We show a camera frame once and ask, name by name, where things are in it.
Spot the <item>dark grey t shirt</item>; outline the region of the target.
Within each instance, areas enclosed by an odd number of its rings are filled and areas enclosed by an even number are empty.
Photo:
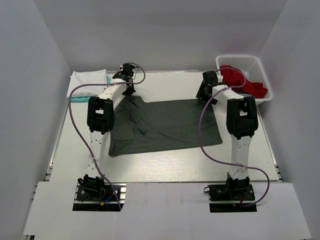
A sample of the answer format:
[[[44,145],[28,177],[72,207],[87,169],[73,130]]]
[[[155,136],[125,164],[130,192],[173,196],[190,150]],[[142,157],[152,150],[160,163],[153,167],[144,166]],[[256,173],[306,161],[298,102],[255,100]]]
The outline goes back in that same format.
[[[114,111],[109,156],[222,144],[214,110],[209,106],[203,113],[205,105],[200,99],[144,102],[140,96],[124,97]]]

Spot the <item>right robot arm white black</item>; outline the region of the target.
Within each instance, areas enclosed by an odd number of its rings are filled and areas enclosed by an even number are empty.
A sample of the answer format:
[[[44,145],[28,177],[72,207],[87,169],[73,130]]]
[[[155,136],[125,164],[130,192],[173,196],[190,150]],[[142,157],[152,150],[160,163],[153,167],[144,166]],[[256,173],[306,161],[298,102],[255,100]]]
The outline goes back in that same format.
[[[202,83],[196,98],[207,101],[206,105],[222,103],[226,107],[226,128],[231,137],[231,160],[226,190],[240,194],[249,189],[249,148],[258,129],[256,101],[252,96],[243,96],[225,83],[218,81],[214,70],[202,74]]]

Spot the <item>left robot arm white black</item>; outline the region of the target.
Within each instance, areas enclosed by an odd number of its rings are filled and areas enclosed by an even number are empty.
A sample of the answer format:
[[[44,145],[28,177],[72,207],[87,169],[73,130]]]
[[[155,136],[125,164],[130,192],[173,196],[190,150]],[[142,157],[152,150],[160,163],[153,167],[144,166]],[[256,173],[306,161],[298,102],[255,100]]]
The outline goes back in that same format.
[[[81,140],[89,151],[87,173],[90,177],[97,177],[103,183],[112,185],[99,168],[105,156],[107,138],[115,125],[114,103],[120,96],[130,96],[135,93],[134,72],[141,67],[133,62],[126,62],[120,66],[120,71],[115,73],[106,88],[97,96],[88,100],[87,126],[89,128],[90,142],[77,131]]]

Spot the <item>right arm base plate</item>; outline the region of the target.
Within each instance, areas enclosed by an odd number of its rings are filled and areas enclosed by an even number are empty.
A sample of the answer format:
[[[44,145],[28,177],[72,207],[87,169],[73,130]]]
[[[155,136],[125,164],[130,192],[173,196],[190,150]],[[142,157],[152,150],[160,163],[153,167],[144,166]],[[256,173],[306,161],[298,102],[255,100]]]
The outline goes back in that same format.
[[[257,205],[253,204],[255,193],[252,184],[249,188],[241,189],[230,195],[225,184],[210,184],[204,187],[208,194],[210,213],[255,213]]]

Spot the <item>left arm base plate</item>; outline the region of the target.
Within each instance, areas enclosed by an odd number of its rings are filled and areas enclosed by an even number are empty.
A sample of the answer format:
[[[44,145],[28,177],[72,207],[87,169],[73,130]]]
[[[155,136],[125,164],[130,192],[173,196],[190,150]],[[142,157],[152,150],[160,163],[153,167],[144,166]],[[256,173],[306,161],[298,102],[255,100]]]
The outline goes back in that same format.
[[[112,188],[105,184],[100,195],[92,196],[92,192],[77,184],[72,210],[74,212],[119,212],[120,208],[115,194],[120,206],[123,207],[126,187],[125,183],[116,183],[114,185],[115,192],[113,192]]]

